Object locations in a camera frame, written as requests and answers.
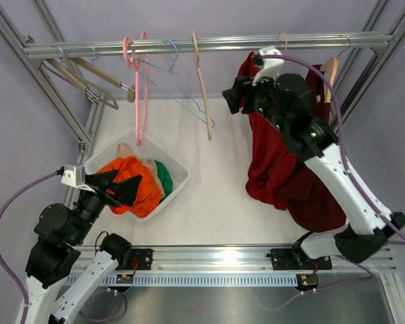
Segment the orange t shirt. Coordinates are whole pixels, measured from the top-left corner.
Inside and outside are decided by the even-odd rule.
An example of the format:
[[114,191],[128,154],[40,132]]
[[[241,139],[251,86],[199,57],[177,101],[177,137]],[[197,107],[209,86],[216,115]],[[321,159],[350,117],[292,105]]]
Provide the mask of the orange t shirt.
[[111,170],[118,170],[114,182],[122,182],[134,176],[142,176],[133,205],[122,205],[118,208],[109,207],[112,213],[121,215],[129,211],[142,219],[155,210],[162,198],[162,191],[156,184],[152,171],[144,166],[140,159],[135,156],[118,157],[100,168],[97,173]]

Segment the beige t shirt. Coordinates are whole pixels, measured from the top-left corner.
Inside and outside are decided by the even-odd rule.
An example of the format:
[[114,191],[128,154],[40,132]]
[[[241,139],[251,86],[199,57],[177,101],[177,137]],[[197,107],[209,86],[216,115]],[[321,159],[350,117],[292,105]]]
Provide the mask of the beige t shirt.
[[[135,154],[135,152],[132,150],[132,148],[128,144],[122,142],[122,143],[119,143],[117,146],[116,157],[127,158],[127,157],[138,157],[138,156]],[[161,180],[159,179],[159,176],[158,176],[158,169],[157,169],[155,160],[153,158],[145,157],[145,158],[140,159],[140,161],[145,167],[150,169],[150,171],[153,175],[153,178],[155,180],[155,183],[161,191],[161,198],[165,198],[165,191],[163,189]]]

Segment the green t shirt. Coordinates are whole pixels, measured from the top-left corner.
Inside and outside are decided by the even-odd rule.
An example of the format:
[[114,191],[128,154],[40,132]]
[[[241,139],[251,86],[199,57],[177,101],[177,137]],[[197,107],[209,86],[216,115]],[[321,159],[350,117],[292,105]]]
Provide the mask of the green t shirt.
[[161,201],[163,201],[173,192],[173,180],[162,162],[155,160],[155,163],[157,166],[157,176],[165,193],[165,196],[161,199]]

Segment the beige round hook hanger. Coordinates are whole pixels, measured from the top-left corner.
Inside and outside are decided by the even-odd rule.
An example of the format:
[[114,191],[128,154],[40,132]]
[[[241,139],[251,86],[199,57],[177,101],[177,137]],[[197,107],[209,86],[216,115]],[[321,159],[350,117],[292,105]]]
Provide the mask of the beige round hook hanger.
[[198,79],[200,82],[203,105],[204,105],[204,114],[205,114],[205,119],[206,119],[206,123],[207,123],[207,138],[208,138],[208,141],[211,141],[212,140],[212,128],[213,128],[212,119],[211,119],[211,114],[210,114],[210,109],[209,109],[205,82],[204,82],[202,70],[200,67],[200,53],[199,53],[198,42],[196,39],[195,31],[192,31],[192,42],[193,42],[193,46],[194,46],[194,54],[193,54],[194,64],[195,64],[196,72],[197,72]]

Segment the light blue wire hanger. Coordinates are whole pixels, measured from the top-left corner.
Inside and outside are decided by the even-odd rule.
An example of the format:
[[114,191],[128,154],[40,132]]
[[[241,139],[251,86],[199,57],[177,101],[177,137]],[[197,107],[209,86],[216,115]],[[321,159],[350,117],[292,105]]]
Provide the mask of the light blue wire hanger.
[[[200,121],[202,121],[204,124],[207,125],[206,123],[206,119],[200,117],[199,115],[197,115],[195,112],[193,112],[189,107],[181,104],[175,97],[173,97],[169,92],[167,92],[164,88],[161,88],[158,84],[156,84],[155,82],[153,82],[150,78],[149,78],[149,68],[153,67],[156,68],[162,72],[168,73],[171,75],[171,77],[175,80],[175,82],[180,86],[180,88],[186,93],[186,95],[189,97],[189,99],[191,99],[193,101],[193,103],[196,105],[196,107],[198,108],[198,111],[200,113],[204,114],[204,109],[202,109],[200,107],[200,105],[197,103],[196,99],[190,94],[190,92],[186,89],[186,87],[183,85],[183,83],[179,80],[179,78],[175,75],[174,73],[174,66],[176,64],[176,61],[179,57],[179,49],[177,47],[177,45],[169,39],[163,40],[163,42],[165,44],[170,44],[175,51],[175,58],[173,60],[173,63],[170,65],[170,67],[166,70],[163,69],[162,67],[159,67],[155,64],[152,64],[149,62],[149,59],[146,58],[146,60],[142,60],[142,64],[141,64],[141,73],[142,73],[142,77],[148,80],[148,83],[151,83],[153,86],[155,86],[158,90],[160,90],[161,92],[163,92],[165,95],[167,95],[171,100],[174,100],[176,103],[178,103],[179,105],[181,105],[185,110],[189,111],[191,114],[193,114],[194,117],[196,117],[197,119],[199,119]],[[215,122],[212,120],[212,126],[215,127]]]

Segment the pink plastic hanger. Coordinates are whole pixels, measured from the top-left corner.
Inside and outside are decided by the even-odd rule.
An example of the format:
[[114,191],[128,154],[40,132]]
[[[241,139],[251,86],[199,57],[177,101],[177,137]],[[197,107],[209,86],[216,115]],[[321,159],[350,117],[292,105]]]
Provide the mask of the pink plastic hanger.
[[144,79],[144,87],[141,87],[141,64],[142,55],[134,57],[130,54],[132,40],[129,36],[124,37],[122,41],[122,54],[128,68],[135,73],[134,82],[134,111],[135,111],[135,141],[140,146],[143,143],[146,130],[146,117],[148,111],[149,99],[149,81]]

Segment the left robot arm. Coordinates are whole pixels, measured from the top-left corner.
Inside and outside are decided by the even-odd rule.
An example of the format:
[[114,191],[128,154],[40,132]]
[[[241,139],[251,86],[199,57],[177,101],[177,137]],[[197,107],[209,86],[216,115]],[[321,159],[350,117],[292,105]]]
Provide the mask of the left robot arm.
[[38,240],[25,269],[28,292],[23,323],[72,323],[106,276],[115,269],[125,269],[131,261],[131,243],[111,233],[70,289],[62,297],[57,295],[81,255],[77,246],[82,245],[101,211],[106,206],[132,205],[142,176],[118,181],[115,169],[87,175],[81,165],[67,165],[54,174],[80,193],[73,209],[60,203],[45,207],[34,228]]

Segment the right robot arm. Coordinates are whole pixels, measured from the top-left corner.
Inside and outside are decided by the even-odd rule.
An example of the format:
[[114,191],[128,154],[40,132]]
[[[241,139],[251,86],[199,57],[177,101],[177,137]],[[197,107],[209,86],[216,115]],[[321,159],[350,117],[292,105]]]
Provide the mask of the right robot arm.
[[349,165],[338,137],[323,119],[312,114],[315,96],[304,78],[283,74],[254,84],[250,76],[238,76],[222,96],[231,113],[257,113],[269,122],[287,149],[322,181],[346,214],[348,224],[310,232],[295,241],[292,260],[297,267],[307,268],[326,256],[361,263],[405,225],[405,215],[378,201]]

